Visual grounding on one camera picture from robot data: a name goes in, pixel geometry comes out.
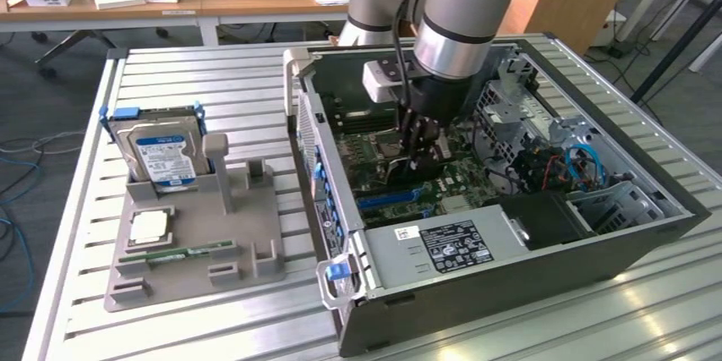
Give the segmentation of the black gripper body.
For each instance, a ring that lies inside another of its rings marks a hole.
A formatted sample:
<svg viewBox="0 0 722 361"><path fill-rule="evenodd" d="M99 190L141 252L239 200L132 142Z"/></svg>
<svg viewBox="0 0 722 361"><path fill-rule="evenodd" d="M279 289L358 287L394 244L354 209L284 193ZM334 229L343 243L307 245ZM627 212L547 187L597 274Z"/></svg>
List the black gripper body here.
<svg viewBox="0 0 722 361"><path fill-rule="evenodd" d="M404 92L403 106L446 128L456 119L468 98L472 78L446 79L424 76L412 79Z"/></svg>

